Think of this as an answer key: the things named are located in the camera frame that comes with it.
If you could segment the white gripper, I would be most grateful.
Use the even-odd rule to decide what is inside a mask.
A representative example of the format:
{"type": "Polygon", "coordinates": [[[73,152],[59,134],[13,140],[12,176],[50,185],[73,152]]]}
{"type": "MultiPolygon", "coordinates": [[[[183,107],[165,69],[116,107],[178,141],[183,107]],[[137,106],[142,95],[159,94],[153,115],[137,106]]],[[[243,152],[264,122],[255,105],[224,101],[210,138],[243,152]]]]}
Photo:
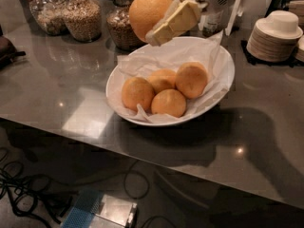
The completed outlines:
{"type": "Polygon", "coordinates": [[[145,35],[151,46],[161,46],[184,34],[200,21],[200,12],[217,13],[236,0],[174,0],[164,17],[145,35]]]}

